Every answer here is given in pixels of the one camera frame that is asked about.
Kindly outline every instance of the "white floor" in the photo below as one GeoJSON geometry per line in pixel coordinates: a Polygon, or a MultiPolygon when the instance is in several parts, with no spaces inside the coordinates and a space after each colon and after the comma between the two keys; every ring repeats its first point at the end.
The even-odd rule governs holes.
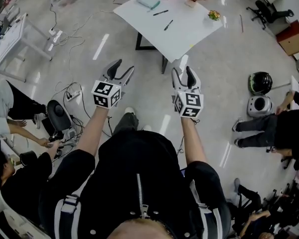
{"type": "MultiPolygon", "coordinates": [[[[112,11],[113,0],[80,0],[57,14],[57,29],[71,35],[72,29],[82,25],[88,17],[99,11],[112,11]]],[[[255,7],[255,0],[207,0],[202,1],[207,9],[221,13],[223,28],[217,30],[188,52],[187,64],[192,67],[202,82],[204,110],[200,123],[196,126],[201,136],[209,163],[218,172],[227,197],[233,190],[236,177],[246,187],[258,191],[264,197],[274,188],[280,189],[290,182],[295,174],[293,166],[283,170],[279,154],[268,154],[264,148],[239,149],[233,145],[231,127],[237,117],[247,118],[246,105],[250,96],[247,89],[248,76],[257,71],[271,74],[274,86],[289,82],[294,75],[299,80],[295,61],[286,55],[277,44],[275,37],[263,31],[259,22],[252,22],[252,13],[246,7],[255,7]],[[242,33],[240,15],[243,20],[242,33]]],[[[46,34],[54,25],[54,14],[49,11],[50,0],[21,0],[22,12],[46,34]]],[[[48,46],[39,36],[30,32],[39,46],[48,46]]],[[[76,36],[85,42],[72,49],[70,69],[69,50],[82,42],[82,38],[72,38],[64,46],[52,50],[53,60],[48,62],[30,50],[20,48],[26,61],[22,64],[12,60],[7,71],[16,75],[26,75],[27,82],[10,80],[16,87],[38,102],[47,104],[52,96],[72,79],[79,82],[84,90],[84,103],[91,115],[95,109],[90,94],[95,80],[100,77],[104,66],[122,58],[121,70],[135,66],[135,74],[127,88],[127,93],[117,108],[110,111],[112,128],[123,115],[127,106],[132,106],[140,120],[140,128],[150,124],[154,131],[163,133],[179,149],[182,138],[180,119],[171,102],[172,84],[170,68],[160,73],[161,55],[157,51],[135,51],[137,32],[114,13],[99,12],[93,15],[76,36]],[[92,60],[102,38],[109,34],[97,60],[92,60]]],[[[271,91],[269,96],[275,104],[283,101],[288,87],[271,91]]],[[[54,98],[62,102],[63,92],[54,98]]],[[[82,99],[66,103],[70,114],[88,121],[82,99]]],[[[27,128],[37,136],[44,137],[44,129],[36,130],[29,122],[27,128]]],[[[104,130],[109,132],[107,124],[104,130]]],[[[37,144],[17,136],[14,141],[17,151],[34,149],[43,151],[37,144]]],[[[179,155],[180,167],[185,167],[184,154],[179,155]]]]}

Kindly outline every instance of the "shoulder strap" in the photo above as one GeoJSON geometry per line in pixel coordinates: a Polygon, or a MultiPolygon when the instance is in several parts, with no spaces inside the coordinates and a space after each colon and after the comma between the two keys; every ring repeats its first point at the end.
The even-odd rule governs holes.
{"type": "Polygon", "coordinates": [[[94,170],[80,188],[57,203],[54,212],[55,239],[78,238],[78,226],[81,213],[80,196],[93,173],[94,170]]]}
{"type": "Polygon", "coordinates": [[[223,239],[223,227],[222,227],[219,210],[216,208],[216,209],[213,209],[213,211],[211,211],[210,209],[208,209],[208,207],[205,204],[201,203],[198,193],[197,193],[197,190],[196,190],[194,180],[191,181],[189,187],[190,187],[191,192],[195,198],[196,203],[198,204],[201,219],[203,221],[204,232],[202,235],[202,239],[223,239]],[[209,226],[211,226],[211,222],[208,222],[208,220],[210,220],[211,218],[214,218],[216,220],[217,231],[215,231],[214,227],[209,227],[209,226]]]}

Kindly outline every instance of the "white shirt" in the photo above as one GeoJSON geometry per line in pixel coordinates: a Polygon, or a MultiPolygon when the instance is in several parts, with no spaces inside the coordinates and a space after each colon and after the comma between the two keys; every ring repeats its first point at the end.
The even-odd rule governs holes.
{"type": "Polygon", "coordinates": [[[6,121],[9,110],[13,107],[13,93],[6,80],[0,80],[0,135],[10,133],[6,121]]]}

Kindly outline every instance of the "black helmet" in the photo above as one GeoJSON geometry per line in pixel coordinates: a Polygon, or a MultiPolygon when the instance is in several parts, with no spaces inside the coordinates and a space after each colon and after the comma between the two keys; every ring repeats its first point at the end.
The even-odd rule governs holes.
{"type": "Polygon", "coordinates": [[[248,78],[248,89],[255,96],[268,93],[272,85],[273,79],[266,72],[254,73],[248,78]]]}

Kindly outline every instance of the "seated person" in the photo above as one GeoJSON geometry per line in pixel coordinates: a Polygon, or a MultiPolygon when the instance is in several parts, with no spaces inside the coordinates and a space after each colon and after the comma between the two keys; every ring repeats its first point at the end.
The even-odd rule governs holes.
{"type": "Polygon", "coordinates": [[[276,147],[275,152],[285,157],[299,158],[299,110],[284,111],[292,101],[299,105],[299,93],[290,91],[283,103],[277,107],[276,114],[243,121],[238,119],[232,130],[263,131],[243,139],[236,139],[235,145],[245,147],[276,147]]]}
{"type": "Polygon", "coordinates": [[[0,151],[0,191],[4,201],[18,214],[39,225],[39,193],[52,172],[52,160],[59,146],[53,146],[38,159],[15,172],[10,159],[0,151]]]}
{"type": "Polygon", "coordinates": [[[108,112],[95,109],[76,150],[62,160],[41,191],[40,220],[51,238],[205,239],[217,238],[218,230],[226,238],[230,213],[194,122],[181,118],[187,162],[183,176],[171,142],[149,130],[137,131],[139,121],[132,108],[125,110],[113,136],[98,150],[108,112]],[[80,214],[68,215],[79,210],[78,200],[70,195],[87,179],[78,199],[80,214]],[[79,218],[70,222],[72,217],[79,218]]]}
{"type": "Polygon", "coordinates": [[[259,214],[253,214],[261,208],[260,196],[251,190],[246,189],[240,184],[238,178],[234,181],[235,192],[242,194],[251,200],[245,208],[232,207],[230,205],[232,216],[235,218],[233,229],[242,239],[274,239],[272,232],[276,224],[269,211],[259,214]]]}
{"type": "Polygon", "coordinates": [[[49,142],[47,139],[39,139],[23,128],[26,126],[24,119],[33,120],[38,127],[37,115],[40,113],[46,114],[45,105],[30,99],[10,82],[0,80],[0,135],[17,133],[45,146],[49,142]]]}

